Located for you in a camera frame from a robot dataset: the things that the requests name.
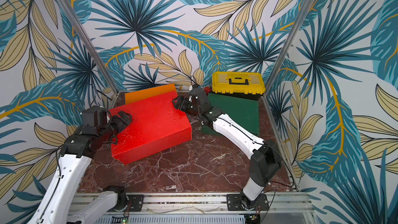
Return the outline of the red shoebox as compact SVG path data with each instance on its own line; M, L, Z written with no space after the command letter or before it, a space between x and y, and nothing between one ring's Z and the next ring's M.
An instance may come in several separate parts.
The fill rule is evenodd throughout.
M110 109L132 116L131 124L117 135L112 144L112 157L123 164L146 158L163 150L190 141L192 127L187 115L174 109L176 91L156 95L138 102Z

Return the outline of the green shoebox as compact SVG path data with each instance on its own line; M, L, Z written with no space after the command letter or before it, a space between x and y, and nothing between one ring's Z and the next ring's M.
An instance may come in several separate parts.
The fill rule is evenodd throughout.
M258 101L215 93L209 93L208 99L212 106L227 113L237 124L260 136Z

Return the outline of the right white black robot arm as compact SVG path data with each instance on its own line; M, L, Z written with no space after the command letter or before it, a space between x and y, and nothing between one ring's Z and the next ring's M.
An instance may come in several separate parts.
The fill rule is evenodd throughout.
M253 135L225 111L212 106L205 90L198 84L191 87L189 97L180 95L172 100L172 104L176 110L197 116L202 125L222 134L250 159L249 180L241 190L237 204L242 210L256 208L264 188L283 167L277 144Z

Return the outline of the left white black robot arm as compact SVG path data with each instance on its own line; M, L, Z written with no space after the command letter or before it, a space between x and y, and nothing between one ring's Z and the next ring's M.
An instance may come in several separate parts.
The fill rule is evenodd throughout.
M125 188L108 186L82 210L69 215L74 195L97 150L105 143L117 144L117 135L132 122L123 111L115 115L99 106L81 112L83 120L56 156L57 168L30 224L94 224L107 211L124 212L130 202Z

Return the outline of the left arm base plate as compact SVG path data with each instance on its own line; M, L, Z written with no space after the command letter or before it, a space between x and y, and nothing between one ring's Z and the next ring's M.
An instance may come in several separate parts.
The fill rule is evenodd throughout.
M109 212L140 212L144 195L122 195L117 197L117 204Z

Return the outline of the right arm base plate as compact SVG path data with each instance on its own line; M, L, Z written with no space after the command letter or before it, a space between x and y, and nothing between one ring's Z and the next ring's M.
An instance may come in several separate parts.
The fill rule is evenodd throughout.
M255 200L248 199L243 193L227 194L229 211L264 211L269 210L269 201L265 194L260 194Z

